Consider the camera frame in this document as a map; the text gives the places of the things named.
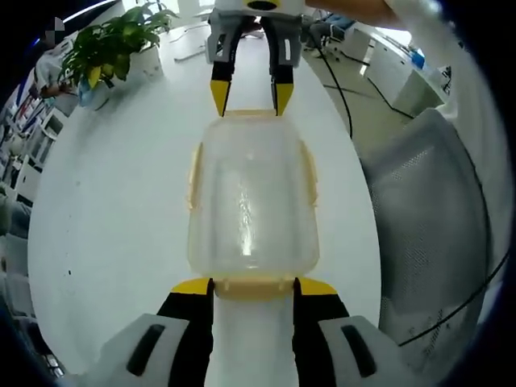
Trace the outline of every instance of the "black cable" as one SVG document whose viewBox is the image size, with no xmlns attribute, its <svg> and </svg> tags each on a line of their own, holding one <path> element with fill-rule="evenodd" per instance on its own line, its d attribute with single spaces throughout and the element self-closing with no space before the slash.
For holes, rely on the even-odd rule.
<svg viewBox="0 0 516 387">
<path fill-rule="evenodd" d="M 497 273 L 500 271 L 501 267 L 503 266 L 503 264 L 507 261 L 507 258 L 509 257 L 509 252 L 507 252 L 503 258 L 501 259 L 500 263 L 498 264 L 498 266 L 493 270 L 493 272 L 491 273 L 491 275 L 489 275 L 489 277 L 487 277 L 484 282 L 482 283 L 482 285 L 477 289 L 475 290 L 471 296 L 469 296 L 469 298 L 464 301 L 462 303 L 461 306 L 457 307 L 457 309 L 455 309 L 453 312 L 451 312 L 447 317 L 445 317 L 444 319 L 442 319 L 441 321 L 437 322 L 433 327 L 430 327 L 428 329 L 426 329 L 425 331 L 421 332 L 420 334 L 414 336 L 413 338 L 411 339 L 408 339 L 408 340 L 405 340 L 404 342 L 398 344 L 399 347 L 403 347 L 404 345 L 407 345 L 408 343 L 412 343 L 413 341 L 417 340 L 417 339 L 420 339 L 422 338 L 423 336 L 425 335 L 428 335 L 430 332 L 434 331 L 435 329 L 439 328 L 441 325 L 443 325 L 446 321 L 449 321 L 453 316 L 455 316 L 457 313 L 459 313 L 462 309 L 464 309 L 466 306 L 469 305 L 469 303 L 471 303 L 475 298 L 476 296 L 478 296 L 480 293 L 482 293 L 482 291 L 489 285 L 489 283 L 493 280 L 493 278 L 497 275 Z"/>
<path fill-rule="evenodd" d="M 319 51 L 319 54 L 321 55 L 322 59 L 324 60 L 324 63 L 328 67 L 328 70 L 330 71 L 331 77 L 333 78 L 333 82 L 335 82 L 335 86 L 337 86 L 337 90 L 339 91 L 340 97 L 342 97 L 342 100 L 344 102 L 344 105 L 346 106 L 346 112 L 347 112 L 347 120 L 349 121 L 349 137 L 353 139 L 353 122 L 352 122 L 352 114 L 349 110 L 349 106 L 347 105 L 346 98 L 344 97 L 344 93 L 342 92 L 342 88 L 340 87 L 339 81 L 337 81 L 337 77 L 335 76 L 335 73 L 333 72 L 333 69 L 331 68 L 330 64 L 328 63 L 328 60 L 326 56 L 323 53 L 323 50 L 319 47 L 321 42 L 317 42 L 312 35 L 312 32 L 309 28 L 304 29 L 305 33 L 310 37 L 312 40 L 312 43 L 315 45 L 317 50 Z"/>
</svg>

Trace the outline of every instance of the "floor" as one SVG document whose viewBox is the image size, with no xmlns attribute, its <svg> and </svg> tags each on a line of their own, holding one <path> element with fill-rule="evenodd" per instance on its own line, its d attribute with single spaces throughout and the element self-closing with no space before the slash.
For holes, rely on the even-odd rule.
<svg viewBox="0 0 516 387">
<path fill-rule="evenodd" d="M 343 121 L 347 123 L 346 108 L 323 59 L 313 58 L 310 52 L 303 52 L 303 57 L 325 85 Z M 375 86 L 362 75 L 365 69 L 361 63 L 342 55 L 339 55 L 339 61 L 332 57 L 327 59 L 349 105 L 356 149 L 360 156 L 369 156 L 401 133 L 411 118 L 389 107 Z"/>
</svg>

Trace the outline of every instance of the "white flower pot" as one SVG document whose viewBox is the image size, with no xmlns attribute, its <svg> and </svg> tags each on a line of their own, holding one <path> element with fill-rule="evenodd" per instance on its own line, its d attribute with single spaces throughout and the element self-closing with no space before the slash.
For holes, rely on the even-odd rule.
<svg viewBox="0 0 516 387">
<path fill-rule="evenodd" d="M 104 82 L 99 82 L 92 90 L 93 99 L 88 104 L 88 109 L 99 110 L 101 107 L 106 105 L 108 99 L 110 99 L 110 89 Z"/>
<path fill-rule="evenodd" d="M 158 47 L 152 46 L 131 54 L 131 72 L 133 71 L 143 73 L 149 79 L 163 75 Z"/>
</svg>

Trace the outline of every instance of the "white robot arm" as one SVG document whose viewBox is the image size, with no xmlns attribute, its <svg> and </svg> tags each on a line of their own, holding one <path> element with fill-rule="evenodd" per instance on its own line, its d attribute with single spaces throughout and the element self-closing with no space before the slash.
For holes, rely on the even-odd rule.
<svg viewBox="0 0 516 387">
<path fill-rule="evenodd" d="M 166 387 L 197 385 L 197 364 L 178 372 L 181 341 L 188 321 L 144 314 L 102 348 L 99 361 L 85 374 L 67 376 L 68 387 Z M 319 323 L 333 366 L 337 387 L 430 385 L 402 361 L 400 348 L 363 317 Z"/>
<path fill-rule="evenodd" d="M 211 35 L 206 43 L 213 63 L 211 92 L 222 117 L 226 111 L 236 49 L 242 31 L 256 16 L 264 28 L 270 50 L 270 74 L 274 108 L 283 112 L 293 92 L 293 68 L 301 57 L 301 25 L 304 0 L 217 0 L 210 16 Z"/>
</svg>

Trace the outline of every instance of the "person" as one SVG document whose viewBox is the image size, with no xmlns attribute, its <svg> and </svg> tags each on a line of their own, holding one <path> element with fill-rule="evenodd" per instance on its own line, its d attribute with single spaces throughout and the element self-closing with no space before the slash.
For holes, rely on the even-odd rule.
<svg viewBox="0 0 516 387">
<path fill-rule="evenodd" d="M 306 41 L 305 48 L 309 51 L 316 49 L 316 43 L 321 48 L 320 44 L 325 36 L 332 36 L 338 40 L 344 39 L 344 32 L 353 25 L 355 20 L 349 19 L 346 16 L 339 14 L 329 14 L 326 18 L 317 20 L 314 23 L 303 26 L 309 28 L 310 34 L 314 37 L 311 39 L 308 36 L 302 36 L 302 41 Z M 314 52 L 314 56 L 319 57 L 318 50 Z"/>
<path fill-rule="evenodd" d="M 42 98 L 56 99 L 56 108 L 69 117 L 78 104 L 76 90 L 59 79 L 63 60 L 72 51 L 77 34 L 65 37 L 65 25 L 56 18 L 54 27 L 40 37 L 47 51 L 38 59 L 34 68 L 35 85 Z"/>
<path fill-rule="evenodd" d="M 21 202 L 10 202 L 0 185 L 0 236 L 9 233 L 27 239 L 31 208 Z"/>
</svg>

